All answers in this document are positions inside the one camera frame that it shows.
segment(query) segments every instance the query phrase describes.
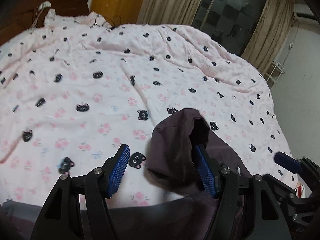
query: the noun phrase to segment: beige curtain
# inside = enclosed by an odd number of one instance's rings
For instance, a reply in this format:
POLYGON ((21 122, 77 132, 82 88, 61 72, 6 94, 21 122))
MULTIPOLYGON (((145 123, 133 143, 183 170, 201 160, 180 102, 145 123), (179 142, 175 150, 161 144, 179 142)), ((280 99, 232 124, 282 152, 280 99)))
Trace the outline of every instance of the beige curtain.
POLYGON ((137 24, 191 25, 201 0, 143 0, 137 24))
POLYGON ((267 0, 242 58, 264 75, 279 52, 293 21, 293 0, 267 0))

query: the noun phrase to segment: bed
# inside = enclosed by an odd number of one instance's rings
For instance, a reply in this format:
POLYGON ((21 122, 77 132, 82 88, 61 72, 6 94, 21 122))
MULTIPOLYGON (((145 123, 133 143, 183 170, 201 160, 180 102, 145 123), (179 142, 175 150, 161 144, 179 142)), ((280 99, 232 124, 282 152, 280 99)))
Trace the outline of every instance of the bed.
MULTIPOLYGON (((43 28, 0 47, 0 203, 42 206, 64 162, 72 177, 87 174, 121 143, 148 159, 154 127, 185 107, 199 110, 251 174, 270 173, 295 188, 296 175, 273 162, 274 153, 291 153, 253 66, 190 26, 111 29, 94 12, 86 16, 87 0, 49 1, 43 28)), ((181 197, 159 187, 143 160, 127 167, 108 206, 181 197)))

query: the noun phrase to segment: window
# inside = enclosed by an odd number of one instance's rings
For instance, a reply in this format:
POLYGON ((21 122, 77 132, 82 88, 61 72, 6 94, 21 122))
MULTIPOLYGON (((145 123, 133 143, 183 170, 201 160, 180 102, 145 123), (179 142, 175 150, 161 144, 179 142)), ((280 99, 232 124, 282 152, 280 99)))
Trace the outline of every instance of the window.
POLYGON ((241 56, 267 0, 201 0, 192 26, 241 56))

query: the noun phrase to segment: metal bolt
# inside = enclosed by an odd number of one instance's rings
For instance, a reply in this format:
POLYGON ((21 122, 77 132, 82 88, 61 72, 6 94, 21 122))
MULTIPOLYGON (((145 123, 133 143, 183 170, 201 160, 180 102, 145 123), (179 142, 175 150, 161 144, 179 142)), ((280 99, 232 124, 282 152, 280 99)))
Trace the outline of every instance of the metal bolt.
POLYGON ((254 178, 257 180, 257 181, 262 181, 262 176, 261 175, 255 175, 254 178))
POLYGON ((60 176, 60 179, 65 180, 67 177, 68 177, 68 174, 65 173, 60 176))
POLYGON ((227 169, 227 168, 223 168, 223 169, 221 170, 221 172, 222 172, 223 174, 225 174, 225 175, 230 174, 230 170, 227 169))
POLYGON ((101 168, 95 168, 94 170, 93 170, 93 173, 94 174, 100 174, 102 172, 102 169, 101 168))

